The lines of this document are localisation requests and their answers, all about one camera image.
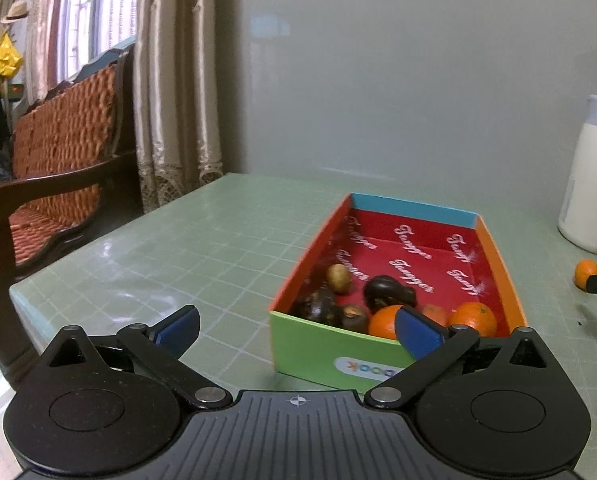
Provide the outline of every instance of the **wooden sofa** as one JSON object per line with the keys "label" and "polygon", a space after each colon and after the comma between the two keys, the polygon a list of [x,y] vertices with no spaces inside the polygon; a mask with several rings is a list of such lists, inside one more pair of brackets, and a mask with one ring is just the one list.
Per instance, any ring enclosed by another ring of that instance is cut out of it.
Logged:
{"label": "wooden sofa", "polygon": [[15,388],[38,353],[9,287],[142,214],[133,46],[110,57],[61,83],[14,128],[15,179],[0,185],[0,367]]}

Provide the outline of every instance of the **straw hat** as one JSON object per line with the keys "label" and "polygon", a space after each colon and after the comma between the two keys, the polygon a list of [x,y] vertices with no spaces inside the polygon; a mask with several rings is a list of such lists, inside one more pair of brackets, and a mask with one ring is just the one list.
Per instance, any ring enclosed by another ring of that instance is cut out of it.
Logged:
{"label": "straw hat", "polygon": [[10,10],[7,11],[7,15],[1,18],[1,23],[5,25],[6,23],[17,22],[18,20],[27,18],[27,15],[27,2],[24,0],[18,0],[12,4]]}

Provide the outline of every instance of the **potato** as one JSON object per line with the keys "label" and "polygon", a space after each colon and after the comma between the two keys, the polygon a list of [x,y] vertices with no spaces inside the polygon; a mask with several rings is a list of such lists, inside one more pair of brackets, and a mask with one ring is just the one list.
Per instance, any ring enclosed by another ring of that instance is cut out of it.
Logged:
{"label": "potato", "polygon": [[352,277],[344,265],[334,264],[325,274],[328,288],[335,294],[347,294],[352,286]]}

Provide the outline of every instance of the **cardboard box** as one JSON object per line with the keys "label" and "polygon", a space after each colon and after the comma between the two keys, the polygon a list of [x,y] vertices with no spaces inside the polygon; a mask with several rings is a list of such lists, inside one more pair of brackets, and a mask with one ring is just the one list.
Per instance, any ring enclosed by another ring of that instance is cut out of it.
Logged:
{"label": "cardboard box", "polygon": [[527,324],[525,313],[482,218],[458,209],[381,196],[348,195],[298,261],[270,307],[272,354],[278,372],[365,392],[412,364],[397,342],[357,334],[288,314],[342,263],[352,288],[337,303],[363,304],[363,285],[387,274],[412,286],[419,305],[451,314],[460,304],[488,305],[498,336]]}

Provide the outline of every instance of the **chestnut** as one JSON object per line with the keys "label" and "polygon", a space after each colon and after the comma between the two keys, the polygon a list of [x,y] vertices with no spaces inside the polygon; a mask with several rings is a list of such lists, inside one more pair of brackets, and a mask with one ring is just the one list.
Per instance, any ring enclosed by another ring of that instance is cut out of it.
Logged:
{"label": "chestnut", "polygon": [[338,328],[343,320],[343,312],[341,307],[336,304],[335,295],[326,288],[319,288],[305,301],[294,302],[290,314]]}
{"label": "chestnut", "polygon": [[360,334],[368,333],[368,326],[370,325],[370,316],[365,309],[357,304],[346,304],[341,307],[343,312],[343,322],[341,328],[358,332]]}
{"label": "chestnut", "polygon": [[363,299],[372,314],[389,305],[416,306],[416,292],[411,286],[383,274],[374,276],[365,284]]}

